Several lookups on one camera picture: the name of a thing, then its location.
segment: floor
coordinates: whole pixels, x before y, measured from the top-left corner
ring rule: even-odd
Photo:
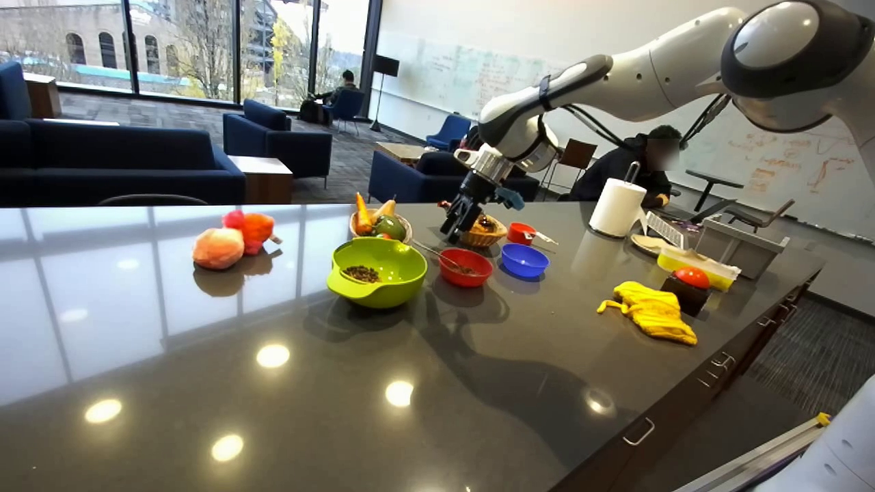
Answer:
[[[221,114],[229,113],[71,92],[64,92],[64,108],[97,121],[205,128],[213,142],[221,142]],[[300,121],[292,128],[325,132]],[[328,132],[333,132],[330,179],[325,183],[299,181],[292,202],[354,200],[354,191],[366,191],[374,142],[414,142],[391,128],[373,132],[366,124],[343,124]],[[695,200],[698,191],[683,190],[675,202],[691,207]],[[793,237],[790,248],[814,247],[829,261],[814,295],[801,300],[795,317],[752,369],[689,425],[665,459],[653,471],[644,471],[639,489],[672,489],[812,419],[819,410],[836,412],[875,375],[875,303],[866,300],[875,281],[875,248],[795,221],[768,226],[768,237],[786,235]],[[865,317],[824,297],[851,303]]]

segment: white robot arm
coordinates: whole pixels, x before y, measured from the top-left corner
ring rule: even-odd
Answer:
[[[555,161],[557,142],[544,113],[600,108],[622,121],[650,121],[708,92],[724,92],[764,132],[803,132],[839,118],[875,179],[875,0],[793,0],[746,17],[738,8],[702,13],[623,56],[597,56],[493,98],[481,109],[478,154],[440,232],[458,240],[481,213],[478,202],[511,168],[536,173]]]

